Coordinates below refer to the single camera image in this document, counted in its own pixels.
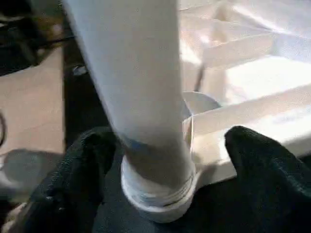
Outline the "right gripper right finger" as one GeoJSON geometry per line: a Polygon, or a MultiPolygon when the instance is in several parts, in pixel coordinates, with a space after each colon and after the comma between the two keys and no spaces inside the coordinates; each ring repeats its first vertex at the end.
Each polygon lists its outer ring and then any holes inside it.
{"type": "Polygon", "coordinates": [[[265,233],[311,231],[311,170],[279,142],[243,126],[225,133],[225,148],[265,233]]]}

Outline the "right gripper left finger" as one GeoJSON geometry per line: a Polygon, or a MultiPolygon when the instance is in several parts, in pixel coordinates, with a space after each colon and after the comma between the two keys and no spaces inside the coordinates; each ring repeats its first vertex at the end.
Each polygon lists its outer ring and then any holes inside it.
{"type": "Polygon", "coordinates": [[[92,232],[104,200],[104,179],[117,147],[118,139],[109,127],[96,127],[80,135],[31,194],[24,232],[92,232]]]}

